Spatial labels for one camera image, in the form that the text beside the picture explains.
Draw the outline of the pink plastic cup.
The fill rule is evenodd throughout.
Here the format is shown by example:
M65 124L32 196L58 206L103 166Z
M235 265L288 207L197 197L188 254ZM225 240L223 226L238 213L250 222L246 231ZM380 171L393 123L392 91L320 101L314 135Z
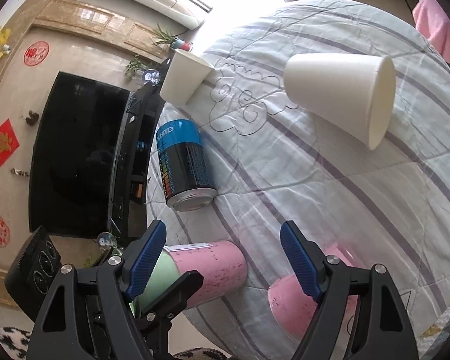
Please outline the pink plastic cup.
M353 255L344 246L333 244L325 255L334 255L351 267L356 267ZM294 274L275 281L268 289L268 302L276 322L293 339L300 341L317 308L312 297L305 295ZM350 335L353 325L357 296L350 296L345 309L341 330Z

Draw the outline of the white paper cup right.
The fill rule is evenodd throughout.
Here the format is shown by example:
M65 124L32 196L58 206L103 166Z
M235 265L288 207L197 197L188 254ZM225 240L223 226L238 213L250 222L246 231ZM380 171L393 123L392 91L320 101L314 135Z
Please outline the white paper cup right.
M375 150L387 132L396 94L388 57L339 53L292 56L283 72L289 99Z

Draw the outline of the white paper cup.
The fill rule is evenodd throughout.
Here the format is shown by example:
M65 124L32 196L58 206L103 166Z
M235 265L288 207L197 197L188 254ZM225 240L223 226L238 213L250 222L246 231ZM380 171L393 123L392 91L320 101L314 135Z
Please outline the white paper cup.
M396 94L388 57L339 53L292 56L283 72L289 99L375 150L387 132Z
M175 106L185 105L213 70L203 58L177 49L160 90L161 99Z

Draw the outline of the white paper cup far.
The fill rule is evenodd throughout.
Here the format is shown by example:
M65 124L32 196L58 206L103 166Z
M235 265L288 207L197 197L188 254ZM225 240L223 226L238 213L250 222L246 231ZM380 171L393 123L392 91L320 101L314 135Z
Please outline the white paper cup far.
M203 58L177 49L160 90L161 99L175 106L185 105L213 70Z

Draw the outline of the black tv cabinet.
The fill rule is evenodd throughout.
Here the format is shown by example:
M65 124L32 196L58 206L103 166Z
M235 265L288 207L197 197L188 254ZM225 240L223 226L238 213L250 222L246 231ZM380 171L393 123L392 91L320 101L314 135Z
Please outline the black tv cabinet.
M161 75L156 86L142 85L125 105L114 150L107 219L107 230L120 246L138 238L147 225L147 174L154 133L165 104L160 90L170 62L167 58L156 68Z

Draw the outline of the blue and black can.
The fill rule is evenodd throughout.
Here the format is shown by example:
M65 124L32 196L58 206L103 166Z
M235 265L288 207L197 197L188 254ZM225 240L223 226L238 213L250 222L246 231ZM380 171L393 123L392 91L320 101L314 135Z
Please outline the blue and black can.
M194 122L175 119L165 123L156 133L156 143L167 206L195 211L209 205L218 192Z

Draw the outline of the black flat television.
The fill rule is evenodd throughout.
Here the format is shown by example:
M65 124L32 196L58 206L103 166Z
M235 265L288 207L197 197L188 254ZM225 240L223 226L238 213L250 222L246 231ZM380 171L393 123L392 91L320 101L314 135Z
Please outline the black flat television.
M107 229L114 153L129 95L97 80L57 74L32 151L30 231L93 239Z

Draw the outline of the striped quilted table cover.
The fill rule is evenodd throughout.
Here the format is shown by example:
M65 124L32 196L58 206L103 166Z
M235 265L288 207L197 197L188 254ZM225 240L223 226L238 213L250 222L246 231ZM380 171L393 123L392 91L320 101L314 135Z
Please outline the striped quilted table cover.
M292 103L287 61L304 53L388 56L396 68L391 122L377 149ZM171 245L230 240L245 255L245 286L186 311L197 330L239 359L289 359L297 342L275 321L267 291L291 267L280 226L291 220L324 250L384 264L423 334L450 306L450 68L411 25L351 0L307 0L239 27L204 53L213 72L161 122L200 129L217 197L178 213L158 160L146 188L150 219Z

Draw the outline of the glass ball ornament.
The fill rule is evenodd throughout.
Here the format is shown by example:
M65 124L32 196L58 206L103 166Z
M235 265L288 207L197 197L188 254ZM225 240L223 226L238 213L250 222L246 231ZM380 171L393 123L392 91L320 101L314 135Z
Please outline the glass ball ornament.
M151 84L152 86L156 86L161 79L160 72L156 69L146 69L142 73L142 82L144 85Z

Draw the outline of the small green plant on cabinet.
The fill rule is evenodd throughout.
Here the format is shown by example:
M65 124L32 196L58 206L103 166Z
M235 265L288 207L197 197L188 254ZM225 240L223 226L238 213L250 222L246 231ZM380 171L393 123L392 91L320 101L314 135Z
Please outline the small green plant on cabinet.
M146 70L154 69L153 65L145 63L139 55L135 55L130 59L125 67L125 77L128 80L133 80L136 77L142 77Z

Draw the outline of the potted plant red pot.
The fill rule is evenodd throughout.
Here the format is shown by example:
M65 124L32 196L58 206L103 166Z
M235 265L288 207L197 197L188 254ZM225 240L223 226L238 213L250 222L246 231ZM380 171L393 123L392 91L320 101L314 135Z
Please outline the potted plant red pot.
M170 31L163 29L159 24L151 31L153 43L156 46L169 47L172 50L190 51L191 45L184 41L180 35L173 35Z

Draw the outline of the pink blanket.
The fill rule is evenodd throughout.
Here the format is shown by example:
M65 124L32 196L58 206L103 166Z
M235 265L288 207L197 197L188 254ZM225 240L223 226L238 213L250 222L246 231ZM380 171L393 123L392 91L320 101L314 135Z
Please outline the pink blanket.
M419 0L413 9L415 28L450 64L450 18L437 0Z

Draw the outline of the red diamond wall decoration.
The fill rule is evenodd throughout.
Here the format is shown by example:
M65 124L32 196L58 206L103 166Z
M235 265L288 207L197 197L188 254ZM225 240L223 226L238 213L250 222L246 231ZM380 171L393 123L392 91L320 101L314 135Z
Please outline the red diamond wall decoration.
M0 167L19 148L19 141L15 135L11 121L7 119L0 126Z

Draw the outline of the round red wall decoration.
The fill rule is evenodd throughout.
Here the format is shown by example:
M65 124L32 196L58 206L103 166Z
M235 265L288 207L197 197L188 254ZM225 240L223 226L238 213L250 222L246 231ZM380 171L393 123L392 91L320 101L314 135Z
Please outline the round red wall decoration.
M41 64L49 55L50 46L46 41L34 42L23 54L23 63L27 67L34 67Z

